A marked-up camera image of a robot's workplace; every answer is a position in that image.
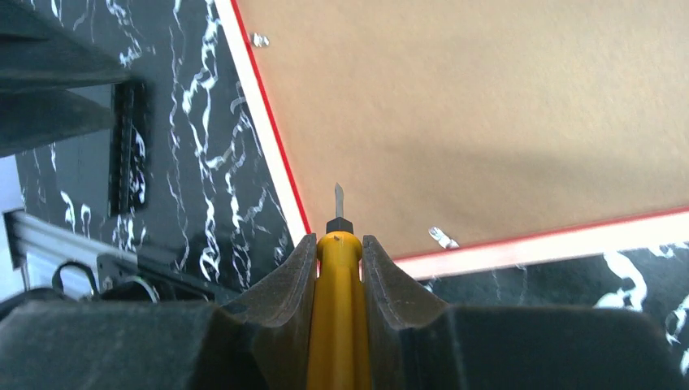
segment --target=brown panel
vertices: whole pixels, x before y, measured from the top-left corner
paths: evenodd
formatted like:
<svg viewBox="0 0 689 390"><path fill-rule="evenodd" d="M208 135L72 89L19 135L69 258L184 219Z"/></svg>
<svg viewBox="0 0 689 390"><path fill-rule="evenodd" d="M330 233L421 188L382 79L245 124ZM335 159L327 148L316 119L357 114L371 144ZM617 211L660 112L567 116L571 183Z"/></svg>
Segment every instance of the brown panel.
<svg viewBox="0 0 689 390"><path fill-rule="evenodd" d="M689 203L683 0L241 1L311 226L392 256Z"/></svg>

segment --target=black connector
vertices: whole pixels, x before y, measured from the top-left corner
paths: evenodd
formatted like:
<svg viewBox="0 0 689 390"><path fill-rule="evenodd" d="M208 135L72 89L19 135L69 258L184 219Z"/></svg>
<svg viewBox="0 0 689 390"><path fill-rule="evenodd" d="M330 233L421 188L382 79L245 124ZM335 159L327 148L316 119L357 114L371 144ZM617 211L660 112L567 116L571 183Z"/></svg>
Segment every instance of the black connector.
<svg viewBox="0 0 689 390"><path fill-rule="evenodd" d="M354 234L354 225L343 217L337 217L326 223L325 232L347 232Z"/></svg>

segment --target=red edge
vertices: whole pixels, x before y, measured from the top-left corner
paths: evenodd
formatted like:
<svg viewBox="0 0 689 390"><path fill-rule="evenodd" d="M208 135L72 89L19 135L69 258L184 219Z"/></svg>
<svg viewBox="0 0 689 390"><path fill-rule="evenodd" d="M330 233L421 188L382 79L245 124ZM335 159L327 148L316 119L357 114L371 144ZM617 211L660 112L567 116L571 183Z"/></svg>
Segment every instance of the red edge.
<svg viewBox="0 0 689 390"><path fill-rule="evenodd" d="M297 201L297 207L299 208L299 214L301 215L301 220L304 223L304 229L306 230L307 234L311 233L309 221L306 219L306 212L304 211L304 204L301 202L301 197L299 196L299 192L297 191L297 183L294 181L294 174L292 173L292 169L289 166L289 161L287 160L287 154L284 151L284 145L282 143L282 139L280 138L280 132L278 131L278 127L277 127L277 124L275 122L275 116L273 115L273 110L271 109L271 104L268 102L268 96L266 95L266 89L263 86L263 81L261 79L261 73L258 71L258 65L256 64L256 59L254 58L254 52L251 48L251 42L249 42L249 35L246 33L246 28L244 27L244 21L241 18L239 6L237 5L236 0L230 0L230 3L232 4L232 9L234 9L234 11L235 11L237 23L239 24L239 29L241 31L242 37L244 38L244 44L246 46L246 51L249 53L249 61L251 62L251 67L253 68L253 73L256 75L256 80L258 82L258 89L261 91L261 96L263 97L263 104L266 106L268 118L271 121L271 126L273 127L273 134L275 135L275 141L277 142L278 149L280 151L280 157L282 158L282 161L284 163L284 169L285 169L285 171L287 171L287 177L289 178L289 185L292 187L292 191L294 192L294 197ZM531 239L531 238L555 236L558 234L576 232L576 231L580 231L580 230L584 230L584 229L590 229L590 228L598 228L598 227L602 227L602 226L606 226L606 225L612 225L615 223L634 222L634 221L639 221L641 219L662 217L662 216L666 216L666 215L679 214L679 213L684 213L684 212L688 212L688 211L689 211L689 206L683 206L683 207L678 207L678 208L674 208L674 209L670 209L670 210L662 210L662 211L656 211L656 212L647 213L647 214L633 215L630 217L623 217L623 218L619 218L619 219L609 219L606 221L586 223L583 225L578 225L578 226L573 226L573 227L564 227L562 229L552 230L549 232L540 232L540 233L534 233L534 234L529 234L529 235L525 235L525 236L517 236L517 237L507 238L504 240L496 240L496 241L490 241L490 242L485 242L485 243L478 243L475 245L467 245L467 246L463 246L461 249L455 249L455 250L461 251L464 249L487 248L487 247L490 247L493 245L503 245L503 244L508 244L510 242L522 241L522 240ZM433 251L433 252L410 254L410 255L399 257L399 258L395 258L395 262L412 261L415 258L422 258L422 257L431 256L434 254L441 254L441 253L446 254L447 252L448 252L447 250L441 249L441 250Z"/></svg>
<svg viewBox="0 0 689 390"><path fill-rule="evenodd" d="M282 158L284 164L284 170L287 172L287 177L289 179L289 185L292 187L292 192L294 193L294 198L297 201L297 207L299 208L299 214L301 215L301 221L304 223L304 229L306 234L311 233L311 228L309 226L309 221L306 219L306 212L304 211L304 203L301 202L301 197L299 196L299 191L297 191L297 182L294 181L294 174L292 169L289 167L289 162L287 161L287 154L284 152L284 145L282 139L280 138L280 132L278 132L278 126L275 122L275 116L273 115L273 110L271 109L271 104L268 102L268 96L266 95L266 89L263 87L263 80L261 79L261 73L258 71L258 65L256 64L256 59L254 58L254 52L251 48L251 42L249 41L249 35L246 33L246 28L244 27L244 20L241 18L241 13L239 12L239 6L236 0L230 0L232 4L232 9L235 11L235 16L237 19L237 24L239 24L239 29L241 36L244 38L244 45L246 46L246 51L249 53L249 61L251 62L251 67L253 68L253 73L256 75L256 81L258 82L258 89L261 91L261 96L263 97L263 104L266 106L266 111L268 113L268 119L271 121L271 127L273 127L273 135L275 135L275 142L278 144L278 149L280 151L280 157Z"/></svg>
<svg viewBox="0 0 689 390"><path fill-rule="evenodd" d="M644 219L665 217L665 216L669 216L669 215L681 214L681 213L686 213L686 212L689 212L689 206L676 207L676 208L669 209L669 210L653 211L653 212L646 213L646 214L637 214L637 215L632 215L632 216L628 216L628 217L621 217L621 218L617 218L617 219L606 219L605 221L585 223L582 225L575 225L575 226L571 226L571 227L563 227L560 229L555 229L555 230L551 230L551 231L547 231L547 232L537 232L537 233L533 233L533 234L526 234L524 236L516 236L516 237L506 238L504 240L480 242L477 244L462 246L459 249L451 249L451 250L440 249L440 250L436 250L436 251L432 251L432 252L426 252L426 253L414 253L414 254L401 256L399 258L395 258L394 260L395 260L395 262L412 262L418 258L424 258L424 257L432 256L435 254L447 254L449 252L461 252L462 250L467 250L467 249L485 249L485 248L489 248L491 246L504 245L504 244L509 244L509 243L513 243L513 242L517 242L517 241L529 240L529 239L533 239L533 238L543 238L543 237L547 237L547 236L556 236L556 235L560 235L560 234L578 232L578 231L586 230L586 229L600 228L603 226L615 225L615 224L620 224L620 223L636 222L636 221L641 221Z"/></svg>

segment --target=yellow screwdriver handle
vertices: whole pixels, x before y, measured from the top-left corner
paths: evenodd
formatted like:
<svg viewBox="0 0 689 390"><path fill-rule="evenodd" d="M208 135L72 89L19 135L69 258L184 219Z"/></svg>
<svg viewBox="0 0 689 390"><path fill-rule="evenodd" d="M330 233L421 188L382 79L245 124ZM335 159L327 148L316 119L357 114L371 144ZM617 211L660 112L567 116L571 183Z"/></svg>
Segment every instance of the yellow screwdriver handle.
<svg viewBox="0 0 689 390"><path fill-rule="evenodd" d="M318 241L308 389L371 388L361 258L362 243L348 232L330 232Z"/></svg>

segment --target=tan board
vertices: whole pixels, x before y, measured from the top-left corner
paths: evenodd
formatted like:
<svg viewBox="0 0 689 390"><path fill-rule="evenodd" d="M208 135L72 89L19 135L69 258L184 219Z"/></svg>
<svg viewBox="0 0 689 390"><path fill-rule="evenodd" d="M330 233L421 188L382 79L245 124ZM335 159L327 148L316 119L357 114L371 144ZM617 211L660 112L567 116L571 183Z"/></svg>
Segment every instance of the tan board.
<svg viewBox="0 0 689 390"><path fill-rule="evenodd" d="M393 256L689 204L689 5L241 0L311 227Z"/></svg>

